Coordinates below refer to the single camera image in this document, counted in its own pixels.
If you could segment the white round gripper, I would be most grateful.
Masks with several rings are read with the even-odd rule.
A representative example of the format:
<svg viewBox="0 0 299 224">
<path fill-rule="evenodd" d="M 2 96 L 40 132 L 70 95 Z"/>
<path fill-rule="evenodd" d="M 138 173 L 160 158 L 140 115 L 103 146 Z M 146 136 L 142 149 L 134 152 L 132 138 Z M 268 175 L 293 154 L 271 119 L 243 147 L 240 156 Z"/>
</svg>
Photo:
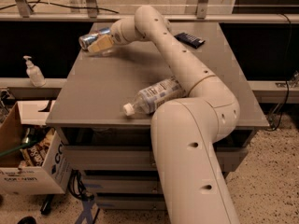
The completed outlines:
<svg viewBox="0 0 299 224">
<path fill-rule="evenodd" d="M 96 53 L 110 49 L 114 43 L 117 45 L 126 45 L 135 41 L 147 40 L 147 38 L 135 28 L 135 19 L 133 17 L 114 22 L 110 27 L 110 34 L 111 36 L 99 36 L 98 39 L 88 47 L 88 51 L 90 53 Z"/>
</svg>

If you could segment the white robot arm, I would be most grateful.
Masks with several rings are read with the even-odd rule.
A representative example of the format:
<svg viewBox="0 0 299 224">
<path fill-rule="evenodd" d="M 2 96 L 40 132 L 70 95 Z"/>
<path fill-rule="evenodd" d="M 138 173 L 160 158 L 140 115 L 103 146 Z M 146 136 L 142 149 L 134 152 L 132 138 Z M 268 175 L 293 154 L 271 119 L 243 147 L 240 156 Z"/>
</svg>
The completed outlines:
<svg viewBox="0 0 299 224">
<path fill-rule="evenodd" d="M 239 120 L 235 95 L 173 37 L 170 22 L 154 7 L 139 7 L 109 31 L 118 45 L 152 42 L 187 93 L 161 105 L 150 126 L 171 224 L 240 224 L 213 148 Z"/>
</svg>

